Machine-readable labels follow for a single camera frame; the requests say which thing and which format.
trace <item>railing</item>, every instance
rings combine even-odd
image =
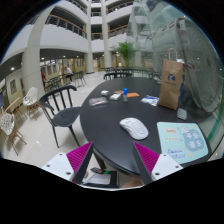
[[[100,0],[92,0],[92,3],[101,3]]]
[[[91,17],[101,16],[101,12],[91,12]]]
[[[102,33],[91,33],[92,40],[103,40]]]
[[[52,24],[58,27],[60,26],[87,39],[87,33],[83,29],[61,17],[49,15],[45,24]]]
[[[126,32],[127,32],[127,26],[128,26],[128,25],[124,25],[124,26],[120,26],[120,27],[118,27],[118,28],[116,28],[116,29],[111,30],[111,31],[108,33],[109,38],[110,38],[110,37],[113,37],[113,36],[117,36],[117,35],[119,35],[119,34],[124,34],[124,33],[126,33]]]
[[[79,9],[81,9],[85,14],[87,14],[86,8],[81,6],[78,2],[74,0],[66,0],[67,2],[71,2],[73,5],[77,6]]]
[[[117,5],[117,6],[113,7],[113,8],[108,9],[107,10],[107,14],[109,14],[111,12],[114,12],[114,11],[116,11],[118,9],[121,9],[121,8],[130,6],[130,5],[133,5],[133,3],[134,3],[134,1],[132,1],[132,2],[126,2],[126,3],[123,3],[123,4]]]
[[[33,25],[40,15],[34,16],[26,25]]]

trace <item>brown paper bag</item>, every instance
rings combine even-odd
[[[185,75],[183,64],[170,59],[170,52],[173,50],[177,59],[177,52],[174,48],[169,49],[169,59],[163,61],[162,80],[158,105],[176,110],[182,95]]]

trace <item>table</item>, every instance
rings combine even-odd
[[[139,97],[128,98],[123,102],[122,97],[118,101],[110,100],[110,96],[116,90],[128,88],[128,92],[136,92]],[[101,97],[102,90],[108,90],[108,104],[89,106],[89,99]],[[105,81],[98,85],[84,101],[80,121],[83,132],[88,141],[93,142],[94,154],[97,161],[102,160],[116,170],[126,175],[140,178],[140,173],[132,154],[133,143],[144,145],[156,153],[161,153],[157,122],[196,123],[188,113],[186,121],[177,118],[176,111],[162,106],[151,106],[141,103],[146,95],[159,97],[160,88],[150,79],[142,77],[117,78]],[[149,136],[143,140],[134,140],[120,127],[119,122],[128,117],[134,117],[142,121],[149,131]],[[211,156],[210,145],[204,136],[209,150],[208,155],[193,162],[182,164],[183,167],[206,162]]]

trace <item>paper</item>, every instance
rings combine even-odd
[[[91,178],[89,178],[84,184],[92,183],[92,184],[109,184],[110,183],[111,174],[94,174]]]
[[[153,105],[153,106],[157,106],[158,101],[159,101],[159,98],[154,97],[154,96],[148,96],[148,95],[145,96],[145,97],[141,100],[142,103],[149,103],[149,104],[151,104],[151,105]]]
[[[136,97],[139,96],[137,93],[127,93],[127,97]]]
[[[157,123],[162,153],[183,164],[208,154],[203,134],[195,123]]]
[[[113,92],[113,93],[115,93],[115,94],[123,94],[124,93],[124,91],[122,91],[122,90],[118,90],[118,91],[115,91],[115,92]]]

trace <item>white mouse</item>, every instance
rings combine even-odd
[[[125,118],[120,121],[120,125],[136,140],[144,139],[149,134],[145,125],[136,118]]]

